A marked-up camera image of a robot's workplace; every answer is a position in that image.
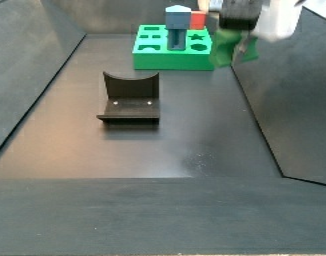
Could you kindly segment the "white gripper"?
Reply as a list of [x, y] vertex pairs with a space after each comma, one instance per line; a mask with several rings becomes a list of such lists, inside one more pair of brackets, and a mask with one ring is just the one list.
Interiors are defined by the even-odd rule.
[[253, 35], [276, 42], [289, 38], [297, 28], [305, 0], [263, 0]]

